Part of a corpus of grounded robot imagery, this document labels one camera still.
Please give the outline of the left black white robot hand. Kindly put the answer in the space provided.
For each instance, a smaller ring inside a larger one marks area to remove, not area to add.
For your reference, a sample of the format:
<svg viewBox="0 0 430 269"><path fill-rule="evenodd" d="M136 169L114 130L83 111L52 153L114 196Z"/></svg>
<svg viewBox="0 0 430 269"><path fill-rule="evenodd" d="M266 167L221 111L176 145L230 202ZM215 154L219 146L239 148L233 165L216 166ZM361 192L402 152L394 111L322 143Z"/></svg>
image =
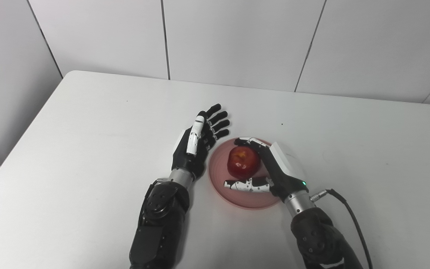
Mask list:
<svg viewBox="0 0 430 269"><path fill-rule="evenodd" d="M228 112L217 103L197 114L192 126L184 130L173 153L172 170L182 168L199 179L205 171L208 153L218 140L229 135Z"/></svg>

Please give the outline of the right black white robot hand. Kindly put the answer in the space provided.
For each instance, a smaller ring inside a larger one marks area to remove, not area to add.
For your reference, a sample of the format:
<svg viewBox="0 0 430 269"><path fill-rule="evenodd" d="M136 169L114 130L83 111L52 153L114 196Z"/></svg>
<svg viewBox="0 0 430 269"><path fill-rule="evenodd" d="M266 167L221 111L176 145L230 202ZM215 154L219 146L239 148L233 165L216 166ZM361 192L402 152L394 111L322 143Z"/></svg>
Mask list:
<svg viewBox="0 0 430 269"><path fill-rule="evenodd" d="M224 187L236 191L262 193L271 192L285 204L298 204L300 207L314 207L304 180L291 166L278 143L268 145L254 137L239 137L235 145L248 146L258 153L267 172L267 177L226 180Z"/></svg>

